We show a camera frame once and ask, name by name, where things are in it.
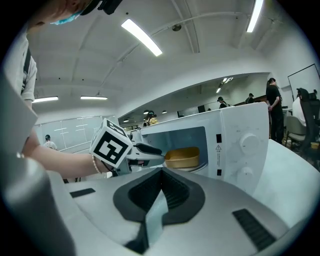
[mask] person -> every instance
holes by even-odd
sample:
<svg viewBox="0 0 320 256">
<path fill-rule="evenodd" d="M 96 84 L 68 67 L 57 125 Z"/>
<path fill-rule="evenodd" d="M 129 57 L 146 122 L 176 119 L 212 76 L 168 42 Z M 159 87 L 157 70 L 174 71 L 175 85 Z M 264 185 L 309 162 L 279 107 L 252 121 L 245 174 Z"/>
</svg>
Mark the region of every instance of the person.
<svg viewBox="0 0 320 256">
<path fill-rule="evenodd" d="M 92 11 L 98 4 L 99 1 L 95 0 L 49 0 L 30 18 L 23 31 L 16 37 L 6 56 L 3 71 L 11 86 L 21 95 L 30 109 L 32 109 L 32 101 L 35 99 L 37 66 L 32 56 L 28 54 L 27 33 L 36 32 L 38 28 L 47 23 L 62 24 L 72 21 L 80 14 Z M 24 72 L 25 63 L 28 67 L 27 72 Z M 59 172 L 64 179 L 96 174 L 97 169 L 100 172 L 112 170 L 110 165 L 93 159 L 91 154 L 63 153 L 41 146 L 34 129 L 26 139 L 22 153 L 24 156 L 41 163 L 46 170 Z"/>
<path fill-rule="evenodd" d="M 271 139 L 282 144 L 284 137 L 284 114 L 281 107 L 281 95 L 274 78 L 266 83 L 266 100 L 271 116 Z"/>
<path fill-rule="evenodd" d="M 251 104 L 251 103 L 255 103 L 254 95 L 252 93 L 249 93 L 249 97 L 245 100 L 245 104 Z"/>
<path fill-rule="evenodd" d="M 230 105 L 227 104 L 225 101 L 224 101 L 224 98 L 222 98 L 221 96 L 218 98 L 218 102 L 220 102 L 220 107 L 219 109 L 223 109 L 223 108 L 226 108 L 226 107 L 229 107 Z"/>
<path fill-rule="evenodd" d="M 145 123 L 147 126 L 156 125 L 158 120 L 156 119 L 157 115 L 152 110 L 149 110 L 148 114 L 145 117 Z"/>
<path fill-rule="evenodd" d="M 53 141 L 51 141 L 51 137 L 49 134 L 45 136 L 44 146 L 46 146 L 49 149 L 58 150 L 56 144 Z"/>
<path fill-rule="evenodd" d="M 297 89 L 298 91 L 298 94 L 296 96 L 296 99 L 295 101 L 292 103 L 292 115 L 296 118 L 299 119 L 300 123 L 306 127 L 307 124 L 306 124 L 306 119 L 305 119 L 305 115 L 304 115 L 304 112 L 302 111 L 302 107 L 301 107 L 301 104 L 300 104 L 300 100 L 302 98 L 301 96 L 301 91 L 300 91 L 300 88 Z"/>
</svg>

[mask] bracelet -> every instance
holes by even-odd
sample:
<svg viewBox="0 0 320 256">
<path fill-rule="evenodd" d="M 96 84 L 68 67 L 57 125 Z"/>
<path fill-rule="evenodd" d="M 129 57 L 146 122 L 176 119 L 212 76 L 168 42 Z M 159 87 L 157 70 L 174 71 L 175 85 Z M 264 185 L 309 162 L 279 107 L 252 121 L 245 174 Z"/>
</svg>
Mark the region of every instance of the bracelet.
<svg viewBox="0 0 320 256">
<path fill-rule="evenodd" d="M 95 170 L 98 172 L 98 174 L 102 174 L 102 172 L 99 171 L 99 169 L 98 169 L 98 167 L 97 167 L 96 158 L 95 158 L 94 155 L 92 156 L 92 162 L 93 162 L 94 168 L 95 168 Z"/>
</svg>

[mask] desk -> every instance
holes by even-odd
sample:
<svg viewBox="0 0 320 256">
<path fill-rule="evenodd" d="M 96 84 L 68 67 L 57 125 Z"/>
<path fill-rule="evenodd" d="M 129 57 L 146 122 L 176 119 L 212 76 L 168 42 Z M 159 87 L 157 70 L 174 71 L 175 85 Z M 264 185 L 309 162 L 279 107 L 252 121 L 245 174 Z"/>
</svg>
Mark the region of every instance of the desk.
<svg viewBox="0 0 320 256">
<path fill-rule="evenodd" d="M 266 161 L 253 197 L 292 228 L 319 201 L 320 172 L 288 148 L 269 139 Z"/>
</svg>

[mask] face mask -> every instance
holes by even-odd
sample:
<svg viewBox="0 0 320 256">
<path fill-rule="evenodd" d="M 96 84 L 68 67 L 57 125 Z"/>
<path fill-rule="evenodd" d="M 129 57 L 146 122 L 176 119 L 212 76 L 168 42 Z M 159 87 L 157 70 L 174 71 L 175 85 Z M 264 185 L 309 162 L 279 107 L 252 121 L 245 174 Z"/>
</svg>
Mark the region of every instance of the face mask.
<svg viewBox="0 0 320 256">
<path fill-rule="evenodd" d="M 58 20 L 56 22 L 52 22 L 50 24 L 55 24 L 55 25 L 61 25 L 61 24 L 65 24 L 65 23 L 68 23 L 68 22 L 72 22 L 73 20 L 75 20 L 76 18 L 79 17 L 79 15 L 82 13 L 83 11 L 78 11 L 76 12 L 75 14 L 72 14 L 69 18 L 65 18 L 65 19 L 61 19 L 61 20 Z"/>
</svg>

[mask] black strap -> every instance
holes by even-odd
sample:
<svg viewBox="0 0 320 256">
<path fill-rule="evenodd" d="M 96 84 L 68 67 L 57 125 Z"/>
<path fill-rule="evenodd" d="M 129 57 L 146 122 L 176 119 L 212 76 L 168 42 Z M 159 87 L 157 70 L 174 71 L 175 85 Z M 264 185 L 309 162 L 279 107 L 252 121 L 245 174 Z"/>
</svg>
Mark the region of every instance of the black strap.
<svg viewBox="0 0 320 256">
<path fill-rule="evenodd" d="M 26 81 L 27 81 L 27 77 L 28 77 L 28 73 L 29 73 L 30 60 L 31 60 L 31 52 L 30 52 L 30 49 L 28 48 L 28 50 L 26 51 L 26 57 L 25 57 L 24 66 L 23 66 L 23 76 L 24 76 L 24 74 L 26 74 L 26 77 L 22 81 L 21 94 L 23 93 L 23 91 L 26 88 Z"/>
</svg>

